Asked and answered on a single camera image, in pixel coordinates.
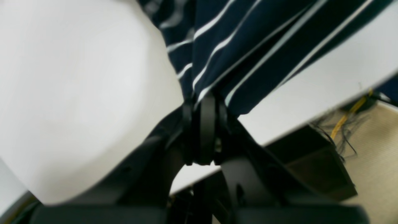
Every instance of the navy striped shirt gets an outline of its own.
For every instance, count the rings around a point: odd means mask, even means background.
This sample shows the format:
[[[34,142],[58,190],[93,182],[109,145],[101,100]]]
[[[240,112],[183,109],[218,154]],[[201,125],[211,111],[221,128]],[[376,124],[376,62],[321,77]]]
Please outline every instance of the navy striped shirt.
[[[185,98],[246,114],[392,0],[139,0],[162,32]]]

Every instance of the white desk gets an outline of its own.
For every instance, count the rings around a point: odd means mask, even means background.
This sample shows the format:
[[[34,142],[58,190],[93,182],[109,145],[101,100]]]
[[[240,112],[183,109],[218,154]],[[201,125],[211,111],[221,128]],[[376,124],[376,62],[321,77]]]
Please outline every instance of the white desk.
[[[261,144],[398,70],[398,5],[240,121]],[[43,203],[94,185],[182,103],[163,40],[134,0],[0,3],[0,156]],[[217,170],[192,166],[172,192]]]

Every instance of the black plastic part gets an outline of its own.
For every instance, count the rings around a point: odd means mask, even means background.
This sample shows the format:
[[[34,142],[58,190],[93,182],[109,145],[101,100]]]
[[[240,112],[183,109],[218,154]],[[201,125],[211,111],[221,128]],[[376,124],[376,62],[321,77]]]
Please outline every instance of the black plastic part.
[[[205,183],[199,182],[193,186],[193,198],[191,202],[192,215],[188,216],[187,224],[211,224],[213,215],[209,208],[204,204]]]
[[[235,216],[236,224],[368,224],[360,207],[302,206],[286,208],[242,208]]]
[[[216,137],[216,100],[211,95],[205,96],[200,105],[199,148],[195,152],[195,162],[210,165],[214,159]]]
[[[165,224],[166,209],[118,206],[41,206],[31,219],[33,224]]]
[[[94,188],[64,206],[40,207],[31,223],[173,223],[166,218],[168,194],[178,171],[190,162],[188,148],[199,164],[209,164],[214,158],[221,164],[232,223],[332,223],[326,220],[331,216],[338,224],[368,223],[358,208],[339,206],[296,179],[252,139],[236,117],[228,116],[213,96],[192,112],[191,125],[184,113],[178,108],[164,118],[144,143]],[[187,127],[192,142],[185,139]],[[222,146],[217,153],[216,138]],[[211,207],[205,206],[205,201],[214,200],[205,199],[208,195],[206,184],[194,186],[196,214],[189,223],[209,222]]]

